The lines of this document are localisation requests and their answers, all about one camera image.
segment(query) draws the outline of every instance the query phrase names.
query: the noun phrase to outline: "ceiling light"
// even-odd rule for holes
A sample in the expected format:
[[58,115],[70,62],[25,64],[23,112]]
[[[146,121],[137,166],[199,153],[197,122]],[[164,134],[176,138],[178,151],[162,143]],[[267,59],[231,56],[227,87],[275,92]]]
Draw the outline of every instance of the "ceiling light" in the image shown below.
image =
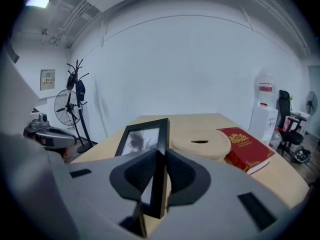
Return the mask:
[[41,8],[46,8],[49,0],[28,0],[26,6],[37,6]]

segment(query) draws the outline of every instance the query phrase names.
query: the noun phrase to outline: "black office chair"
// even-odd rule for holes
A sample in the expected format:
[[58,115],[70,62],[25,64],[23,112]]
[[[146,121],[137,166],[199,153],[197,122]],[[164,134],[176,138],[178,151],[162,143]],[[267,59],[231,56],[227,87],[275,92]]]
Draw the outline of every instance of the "black office chair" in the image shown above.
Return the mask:
[[[284,155],[284,152],[286,151],[292,158],[293,161],[295,160],[295,155],[294,153],[290,150],[290,147],[292,144],[294,145],[299,145],[302,143],[304,140],[304,137],[297,132],[299,129],[301,121],[306,121],[305,118],[300,117],[300,116],[294,116],[295,118],[290,117],[290,95],[287,91],[285,90],[280,90],[279,91],[279,108],[280,108],[280,115],[281,115],[281,120],[279,123],[279,128],[283,128],[285,124],[286,117],[289,116],[290,124],[286,131],[280,131],[280,134],[282,136],[282,140],[284,144],[280,144],[280,148],[282,149],[282,156]],[[295,127],[294,130],[291,130],[292,124],[297,123],[297,126]]]

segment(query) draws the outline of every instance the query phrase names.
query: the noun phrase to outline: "picture frame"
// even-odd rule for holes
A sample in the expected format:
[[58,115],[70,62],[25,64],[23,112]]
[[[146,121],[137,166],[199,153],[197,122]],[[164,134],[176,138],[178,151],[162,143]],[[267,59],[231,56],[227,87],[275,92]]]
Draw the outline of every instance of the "picture frame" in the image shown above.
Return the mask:
[[156,169],[141,196],[143,213],[160,219],[165,214],[167,192],[166,150],[169,148],[170,121],[168,118],[128,125],[115,153],[125,156],[144,149],[156,149]]

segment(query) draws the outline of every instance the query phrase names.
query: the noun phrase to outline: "wooden table top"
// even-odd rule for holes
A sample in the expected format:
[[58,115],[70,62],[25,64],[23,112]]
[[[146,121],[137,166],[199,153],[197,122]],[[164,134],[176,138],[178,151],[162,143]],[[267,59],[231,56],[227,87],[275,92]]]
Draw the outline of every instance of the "wooden table top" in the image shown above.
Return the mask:
[[[172,138],[178,135],[181,131],[216,130],[220,128],[240,127],[235,122],[218,113],[188,115],[143,115],[130,123],[130,125],[163,118],[169,118],[170,120],[170,148],[172,148]],[[124,131],[125,129],[122,129],[116,134],[108,137],[103,142],[95,145],[93,148],[77,158],[73,163],[113,158]],[[288,205],[289,208],[292,208],[300,203],[309,190],[309,187],[303,178],[278,153],[275,153],[271,157],[270,163],[267,166],[253,173],[251,177],[273,191]],[[169,195],[170,190],[171,183],[168,176],[166,191],[167,195]],[[148,235],[155,230],[161,221],[147,215],[144,216],[144,219]]]

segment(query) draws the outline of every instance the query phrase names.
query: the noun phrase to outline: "book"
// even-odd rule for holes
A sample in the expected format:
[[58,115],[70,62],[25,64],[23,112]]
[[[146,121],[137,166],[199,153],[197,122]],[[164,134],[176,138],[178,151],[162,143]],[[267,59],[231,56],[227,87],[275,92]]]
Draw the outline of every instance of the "book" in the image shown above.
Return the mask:
[[231,142],[231,150],[226,157],[234,166],[249,175],[265,167],[270,162],[270,157],[275,154],[239,127],[218,130],[227,135]]

